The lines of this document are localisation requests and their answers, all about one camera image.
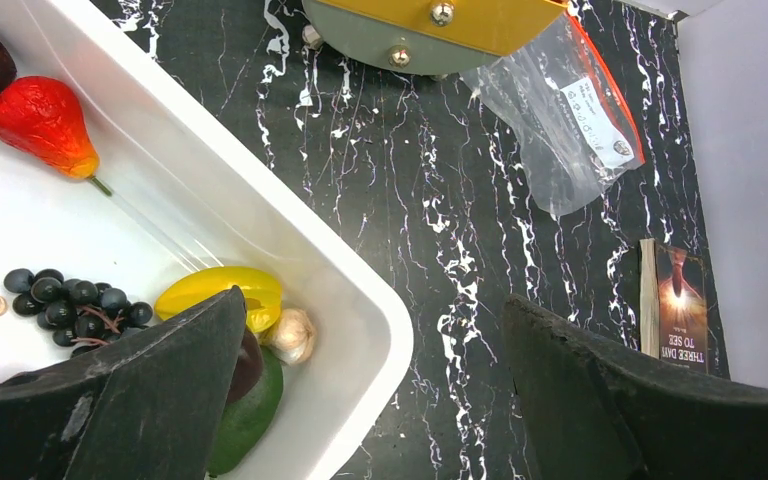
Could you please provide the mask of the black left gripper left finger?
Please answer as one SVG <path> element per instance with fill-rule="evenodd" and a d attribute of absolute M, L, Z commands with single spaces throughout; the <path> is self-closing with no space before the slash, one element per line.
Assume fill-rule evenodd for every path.
<path fill-rule="evenodd" d="M 200 479 L 244 335 L 232 288 L 0 384 L 0 479 Z"/>

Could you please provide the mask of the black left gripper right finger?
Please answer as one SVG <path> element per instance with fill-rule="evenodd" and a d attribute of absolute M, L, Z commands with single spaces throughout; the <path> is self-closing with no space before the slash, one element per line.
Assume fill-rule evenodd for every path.
<path fill-rule="evenodd" d="M 544 479 L 768 479 L 768 389 L 693 372 L 513 295 L 505 348 Z"/>

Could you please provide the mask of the black grape bunch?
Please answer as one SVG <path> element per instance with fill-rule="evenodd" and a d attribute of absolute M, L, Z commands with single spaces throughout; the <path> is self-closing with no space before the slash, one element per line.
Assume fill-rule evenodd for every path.
<path fill-rule="evenodd" d="M 69 348 L 73 357 L 140 333 L 155 317 L 148 303 L 130 300 L 119 288 L 67 278 L 56 269 L 13 269 L 2 286 L 14 296 L 12 311 L 33 317 L 54 345 Z"/>

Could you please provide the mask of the clear zip top bag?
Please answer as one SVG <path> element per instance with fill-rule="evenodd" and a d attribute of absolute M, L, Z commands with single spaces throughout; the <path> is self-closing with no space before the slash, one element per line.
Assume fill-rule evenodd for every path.
<path fill-rule="evenodd" d="M 513 54 L 460 77 L 513 130 L 531 197 L 555 217 L 583 208 L 645 162 L 617 83 L 568 13 Z"/>

